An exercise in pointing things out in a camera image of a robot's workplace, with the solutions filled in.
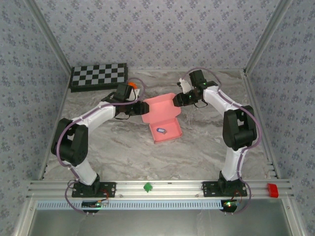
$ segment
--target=base mounting plate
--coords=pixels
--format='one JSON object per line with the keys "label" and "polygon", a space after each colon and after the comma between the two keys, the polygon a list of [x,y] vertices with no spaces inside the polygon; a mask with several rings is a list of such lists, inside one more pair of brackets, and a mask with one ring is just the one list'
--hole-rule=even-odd
{"label": "base mounting plate", "polygon": [[[114,198],[116,193],[116,183],[115,182],[100,182],[98,192],[92,196],[94,198],[106,198],[108,193],[109,198]],[[91,195],[87,195],[84,191],[84,186],[80,183],[75,183],[72,190],[73,198],[90,198]]]}
{"label": "base mounting plate", "polygon": [[226,188],[225,192],[222,192],[217,181],[205,181],[202,182],[202,190],[204,197],[240,197],[237,191],[241,193],[242,197],[247,196],[246,186],[242,182],[234,185],[233,188]]}

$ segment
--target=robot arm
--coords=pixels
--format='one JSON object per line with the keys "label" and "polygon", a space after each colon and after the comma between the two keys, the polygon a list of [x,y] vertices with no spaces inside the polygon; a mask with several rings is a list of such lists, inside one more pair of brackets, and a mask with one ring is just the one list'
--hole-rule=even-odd
{"label": "robot arm", "polygon": [[133,101],[137,98],[139,89],[133,89],[127,84],[120,84],[115,93],[102,99],[102,101],[90,111],[72,120],[63,118],[59,121],[51,152],[56,155],[57,142],[61,133],[74,120],[80,119],[74,124],[63,136],[60,145],[60,157],[66,165],[71,165],[73,171],[79,177],[83,185],[90,186],[91,196],[97,192],[99,186],[99,176],[91,168],[88,160],[88,139],[89,135],[101,124],[109,119],[114,118],[123,112],[129,116],[142,115],[149,112],[149,105],[145,102],[138,101],[129,105],[114,106],[110,104]]}
{"label": "robot arm", "polygon": [[[187,106],[202,100],[205,103],[210,103],[218,112],[223,116],[223,140],[228,146],[225,158],[225,164],[221,171],[220,178],[223,177],[223,181],[234,181],[238,179],[237,176],[237,164],[241,155],[241,152],[252,145],[252,142],[256,139],[256,126],[254,121],[240,109],[227,103],[218,93],[218,85],[213,82],[207,82],[203,77],[202,71],[197,70],[189,74],[193,89],[188,91],[187,82],[183,84],[183,80],[178,83],[183,89],[182,93],[176,95],[173,99],[175,106]],[[229,99],[232,104],[236,104],[242,107],[241,104],[236,103],[232,99]],[[253,109],[251,106],[243,106],[247,111],[253,115]]]}

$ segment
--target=orange object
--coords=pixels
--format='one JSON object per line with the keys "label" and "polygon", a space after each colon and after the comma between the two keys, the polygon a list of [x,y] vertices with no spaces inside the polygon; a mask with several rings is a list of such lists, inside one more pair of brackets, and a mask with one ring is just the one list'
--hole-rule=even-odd
{"label": "orange object", "polygon": [[128,85],[133,86],[134,89],[137,89],[137,85],[134,82],[129,82]]}

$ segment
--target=red block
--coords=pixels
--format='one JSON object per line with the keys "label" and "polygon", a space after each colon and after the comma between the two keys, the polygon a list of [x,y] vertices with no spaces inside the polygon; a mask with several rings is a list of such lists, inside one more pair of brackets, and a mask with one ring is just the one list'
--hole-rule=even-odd
{"label": "red block", "polygon": [[269,197],[278,198],[279,196],[278,187],[273,183],[268,183],[267,186],[268,186]]}

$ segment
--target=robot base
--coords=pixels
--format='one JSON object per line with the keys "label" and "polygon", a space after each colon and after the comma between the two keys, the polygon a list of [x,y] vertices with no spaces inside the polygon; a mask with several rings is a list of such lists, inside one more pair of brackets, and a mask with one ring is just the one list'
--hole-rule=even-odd
{"label": "robot base", "polygon": [[82,183],[75,183],[72,190],[73,198],[114,198],[116,192],[115,182],[100,182],[97,175],[94,183],[89,186]]}
{"label": "robot base", "polygon": [[218,181],[202,182],[202,190],[204,197],[239,197],[239,193],[241,193],[242,197],[247,196],[244,183],[239,179],[226,181],[221,172]]}

